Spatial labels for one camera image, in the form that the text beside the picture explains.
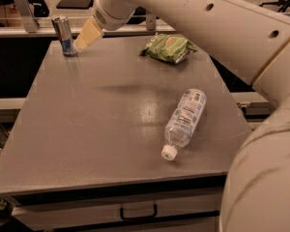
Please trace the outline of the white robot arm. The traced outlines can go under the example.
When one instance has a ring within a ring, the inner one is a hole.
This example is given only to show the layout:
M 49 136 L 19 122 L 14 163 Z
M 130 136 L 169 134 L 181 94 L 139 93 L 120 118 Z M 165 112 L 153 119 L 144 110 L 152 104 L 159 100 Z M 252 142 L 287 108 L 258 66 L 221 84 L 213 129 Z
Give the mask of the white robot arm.
M 76 47 L 116 30 L 142 7 L 217 59 L 275 112 L 230 167 L 219 232 L 290 232 L 290 16 L 243 0 L 95 0 Z

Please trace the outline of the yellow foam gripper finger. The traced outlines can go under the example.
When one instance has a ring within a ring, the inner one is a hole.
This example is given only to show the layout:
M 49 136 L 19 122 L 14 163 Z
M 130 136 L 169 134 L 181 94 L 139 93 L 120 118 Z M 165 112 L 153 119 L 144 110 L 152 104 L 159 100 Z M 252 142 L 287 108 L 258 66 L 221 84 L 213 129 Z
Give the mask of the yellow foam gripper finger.
M 99 24 L 93 18 L 89 18 L 84 23 L 80 33 L 73 43 L 73 46 L 77 51 L 82 51 L 102 36 L 103 32 Z

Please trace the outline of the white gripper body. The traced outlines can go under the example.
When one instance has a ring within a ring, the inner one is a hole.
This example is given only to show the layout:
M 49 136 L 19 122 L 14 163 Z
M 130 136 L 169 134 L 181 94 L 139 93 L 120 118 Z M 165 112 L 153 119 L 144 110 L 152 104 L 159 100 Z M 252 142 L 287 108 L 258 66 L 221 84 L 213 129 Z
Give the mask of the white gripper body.
M 94 18 L 107 31 L 123 27 L 132 17 L 136 6 L 126 0 L 94 0 Z

